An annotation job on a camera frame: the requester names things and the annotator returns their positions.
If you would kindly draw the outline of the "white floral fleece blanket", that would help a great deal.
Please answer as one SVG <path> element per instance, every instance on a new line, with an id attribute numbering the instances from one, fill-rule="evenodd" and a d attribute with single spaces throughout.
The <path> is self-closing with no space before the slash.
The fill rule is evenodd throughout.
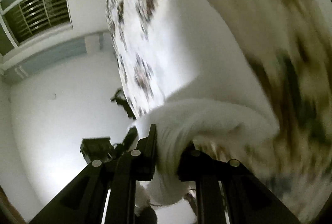
<path id="1" fill-rule="evenodd" d="M 157 126 L 140 206 L 169 206 L 193 142 L 238 159 L 298 218 L 331 197 L 331 0 L 106 0 L 140 137 Z"/>

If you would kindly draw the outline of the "barred window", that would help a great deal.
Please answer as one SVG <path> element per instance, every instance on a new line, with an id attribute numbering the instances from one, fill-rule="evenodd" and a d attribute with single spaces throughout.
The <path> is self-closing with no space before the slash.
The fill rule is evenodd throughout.
<path id="1" fill-rule="evenodd" d="M 3 46 L 11 44 L 9 35 L 20 45 L 50 28 L 70 22 L 67 0 L 1 0 L 1 9 Z"/>

